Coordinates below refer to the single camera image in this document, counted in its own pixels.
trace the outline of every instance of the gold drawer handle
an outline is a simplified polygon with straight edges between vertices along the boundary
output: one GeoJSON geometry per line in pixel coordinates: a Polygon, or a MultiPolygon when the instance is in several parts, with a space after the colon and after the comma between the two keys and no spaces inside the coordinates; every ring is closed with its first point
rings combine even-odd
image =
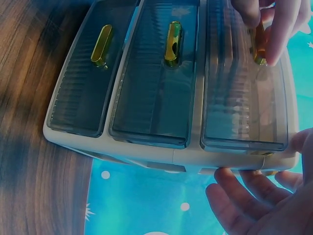
{"type": "Polygon", "coordinates": [[[266,38],[264,34],[264,28],[262,22],[255,28],[249,30],[251,36],[251,53],[253,56],[253,60],[258,65],[265,65],[265,46],[266,46],[266,38]]]}
{"type": "Polygon", "coordinates": [[[181,37],[181,23],[178,21],[171,22],[167,34],[166,52],[164,54],[164,61],[170,67],[174,67],[179,63],[181,37]]]}
{"type": "Polygon", "coordinates": [[[106,69],[106,56],[112,41],[113,28],[112,25],[107,24],[102,27],[99,34],[96,45],[94,46],[93,52],[91,54],[91,61],[97,66],[104,66],[106,69]]]}

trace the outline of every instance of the blue tablecloth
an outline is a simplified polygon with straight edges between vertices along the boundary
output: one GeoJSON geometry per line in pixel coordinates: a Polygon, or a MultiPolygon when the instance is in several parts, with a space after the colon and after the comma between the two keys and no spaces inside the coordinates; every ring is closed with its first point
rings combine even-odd
{"type": "MultiPolygon", "coordinates": [[[[313,17],[289,41],[300,129],[313,126],[313,17]]],[[[292,169],[302,172],[301,161],[292,169]]],[[[93,160],[86,235],[222,235],[205,196],[213,176],[93,160]]]]}

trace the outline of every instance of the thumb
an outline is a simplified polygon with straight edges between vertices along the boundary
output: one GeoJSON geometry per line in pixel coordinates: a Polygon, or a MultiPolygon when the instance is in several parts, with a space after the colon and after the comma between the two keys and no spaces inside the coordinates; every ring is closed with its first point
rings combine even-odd
{"type": "Polygon", "coordinates": [[[297,133],[292,144],[302,153],[303,184],[313,181],[313,128],[297,133]]]}
{"type": "Polygon", "coordinates": [[[255,28],[260,23],[261,13],[259,0],[231,0],[246,26],[255,28]]]}

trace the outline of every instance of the hand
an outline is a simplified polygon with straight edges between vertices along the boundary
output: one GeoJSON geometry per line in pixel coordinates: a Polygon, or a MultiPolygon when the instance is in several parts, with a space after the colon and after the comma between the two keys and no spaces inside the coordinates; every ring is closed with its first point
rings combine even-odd
{"type": "Polygon", "coordinates": [[[273,20],[266,29],[266,60],[271,66],[278,62],[289,38],[311,18],[311,0],[231,0],[231,3],[249,27],[256,27],[260,19],[263,22],[273,20]],[[274,7],[260,10],[260,7],[269,7],[273,3],[274,7]]]}
{"type": "Polygon", "coordinates": [[[293,193],[259,171],[241,171],[253,197],[229,169],[215,172],[217,184],[209,185],[206,195],[228,234],[313,234],[313,128],[296,134],[291,143],[302,153],[303,177],[283,171],[275,179],[293,193]]]}

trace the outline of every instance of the wooden table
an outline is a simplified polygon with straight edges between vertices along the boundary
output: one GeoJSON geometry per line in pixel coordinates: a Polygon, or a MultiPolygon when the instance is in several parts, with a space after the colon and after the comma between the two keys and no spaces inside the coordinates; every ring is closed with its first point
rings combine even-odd
{"type": "Polygon", "coordinates": [[[92,0],[0,0],[0,235],[79,235],[92,159],[42,132],[92,0]]]}

